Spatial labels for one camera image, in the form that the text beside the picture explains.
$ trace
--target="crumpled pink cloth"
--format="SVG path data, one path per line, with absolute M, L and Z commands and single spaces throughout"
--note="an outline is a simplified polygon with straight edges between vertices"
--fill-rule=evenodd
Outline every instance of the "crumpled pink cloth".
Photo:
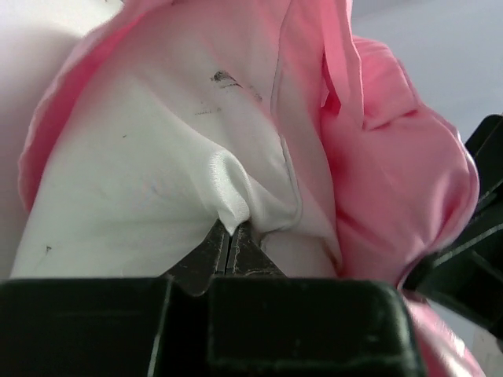
M 27 209 L 91 75 L 138 20 L 170 2 L 130 0 L 76 46 L 37 107 L 20 157 Z M 334 182 L 341 274 L 397 284 L 465 227 L 479 194 L 476 168 L 457 131 L 420 101 L 389 49 L 352 35 L 351 1 L 326 0 L 320 8 L 329 89 L 321 140 Z M 432 377 L 484 375 L 428 305 L 409 302 L 409 309 Z

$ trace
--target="garment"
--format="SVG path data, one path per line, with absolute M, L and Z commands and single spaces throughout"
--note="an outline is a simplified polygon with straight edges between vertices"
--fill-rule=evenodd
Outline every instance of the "garment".
M 221 43 L 208 31 L 199 49 L 176 34 L 178 13 L 232 32 Z M 250 218 L 289 276 L 396 284 L 450 243 L 476 204 L 475 166 L 389 49 L 351 34 L 350 15 L 351 2 L 330 0 L 127 2 L 77 46 L 35 112 L 20 158 L 31 218 L 13 275 L 156 274 L 215 216 L 230 232 Z M 174 34 L 155 60 L 147 21 L 162 16 Z M 185 237 L 166 218 L 177 204 Z

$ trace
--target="pink fabric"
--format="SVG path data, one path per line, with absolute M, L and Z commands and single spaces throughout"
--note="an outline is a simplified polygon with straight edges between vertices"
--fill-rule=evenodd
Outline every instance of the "pink fabric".
M 130 0 L 72 52 L 36 109 L 20 157 L 27 209 L 91 75 L 140 17 L 169 2 Z M 476 169 L 457 131 L 420 101 L 389 49 L 351 34 L 351 1 L 322 7 L 329 96 L 321 139 L 334 182 L 342 274 L 396 284 L 464 228 L 479 194 Z M 483 375 L 429 308 L 410 308 L 433 377 Z

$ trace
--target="white fabric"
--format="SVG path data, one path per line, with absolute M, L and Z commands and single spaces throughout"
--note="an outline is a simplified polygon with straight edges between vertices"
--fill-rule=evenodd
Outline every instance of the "white fabric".
M 230 232 L 250 218 L 289 276 L 335 276 L 320 23 L 295 33 L 311 5 L 193 1 L 143 19 L 75 106 L 13 276 L 156 276 L 216 218 Z

